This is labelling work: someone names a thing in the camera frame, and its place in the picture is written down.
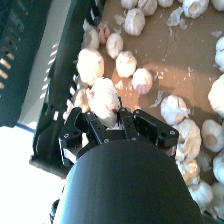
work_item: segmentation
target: white garlic bulb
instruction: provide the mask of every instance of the white garlic bulb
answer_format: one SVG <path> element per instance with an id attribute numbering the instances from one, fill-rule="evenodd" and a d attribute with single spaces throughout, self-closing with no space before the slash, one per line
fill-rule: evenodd
<path id="1" fill-rule="evenodd" d="M 110 79 L 97 79 L 91 90 L 87 91 L 90 109 L 108 128 L 113 128 L 117 122 L 117 112 L 120 109 L 118 93 Z"/>
<path id="2" fill-rule="evenodd" d="M 212 109 L 224 118 L 224 74 L 213 83 L 208 99 Z"/>
<path id="3" fill-rule="evenodd" d="M 196 157 L 196 161 L 202 171 L 207 172 L 212 169 L 212 167 L 210 166 L 211 157 L 204 151 L 200 150 L 198 156 Z"/>
<path id="4" fill-rule="evenodd" d="M 91 28 L 89 31 L 86 31 L 83 35 L 82 48 L 90 48 L 98 50 L 100 45 L 99 34 L 95 28 Z"/>
<path id="5" fill-rule="evenodd" d="M 221 72 L 224 72 L 224 51 L 216 51 L 215 63 Z"/>
<path id="6" fill-rule="evenodd" d="M 138 3 L 138 0 L 121 0 L 121 6 L 125 9 L 133 9 Z"/>
<path id="7" fill-rule="evenodd" d="M 195 159 L 199 154 L 201 146 L 201 135 L 198 126 L 194 121 L 185 119 L 173 127 L 179 131 L 175 159 L 177 161 Z"/>
<path id="8" fill-rule="evenodd" d="M 213 160 L 213 173 L 215 178 L 224 184 L 224 149 Z"/>
<path id="9" fill-rule="evenodd" d="M 109 27 L 104 24 L 104 23 L 100 23 L 98 25 L 98 30 L 99 30 L 99 40 L 101 44 L 106 44 L 107 39 L 110 36 L 110 30 Z"/>
<path id="10" fill-rule="evenodd" d="M 79 52 L 77 70 L 84 83 L 92 86 L 104 74 L 104 60 L 97 50 L 83 49 Z"/>
<path id="11" fill-rule="evenodd" d="M 211 206 L 213 191 L 211 186 L 205 181 L 200 180 L 198 185 L 191 185 L 188 187 L 188 190 L 202 212 L 206 211 Z"/>
<path id="12" fill-rule="evenodd" d="M 201 129 L 203 144 L 212 152 L 219 152 L 224 148 L 224 130 L 213 120 L 206 120 Z"/>
<path id="13" fill-rule="evenodd" d="M 157 0 L 139 0 L 138 8 L 142 10 L 145 16 L 151 16 L 157 9 Z"/>
<path id="14" fill-rule="evenodd" d="M 145 68 L 138 68 L 133 75 L 132 85 L 134 89 L 140 94 L 144 95 L 152 88 L 153 76 Z"/>
<path id="15" fill-rule="evenodd" d="M 224 184 L 215 182 L 212 184 L 212 190 L 214 196 L 212 200 L 212 214 L 224 220 Z"/>
<path id="16" fill-rule="evenodd" d="M 128 78 L 133 75 L 137 60 L 130 51 L 122 51 L 116 59 L 116 69 L 120 77 Z"/>
<path id="17" fill-rule="evenodd" d="M 184 0 L 183 10 L 186 17 L 199 17 L 208 8 L 209 0 Z"/>
<path id="18" fill-rule="evenodd" d="M 161 103 L 161 115 L 169 125 L 178 124 L 185 117 L 188 118 L 189 112 L 184 100 L 179 96 L 170 95 Z"/>
<path id="19" fill-rule="evenodd" d="M 199 183 L 200 168 L 196 160 L 176 161 L 176 164 L 187 186 Z"/>
<path id="20" fill-rule="evenodd" d="M 86 113 L 90 109 L 86 89 L 76 90 L 75 95 L 72 97 L 72 102 L 73 108 L 80 107 L 82 113 Z"/>
<path id="21" fill-rule="evenodd" d="M 173 0 L 158 0 L 158 4 L 163 8 L 167 8 L 173 4 Z"/>
<path id="22" fill-rule="evenodd" d="M 145 16 L 140 9 L 132 9 L 125 19 L 125 32 L 131 36 L 139 36 L 145 26 Z"/>
<path id="23" fill-rule="evenodd" d="M 211 2 L 217 11 L 224 11 L 224 0 L 211 0 Z"/>
<path id="24" fill-rule="evenodd" d="M 107 39 L 107 53 L 111 58 L 115 59 L 119 55 L 119 53 L 123 50 L 123 39 L 120 34 L 112 33 Z"/>

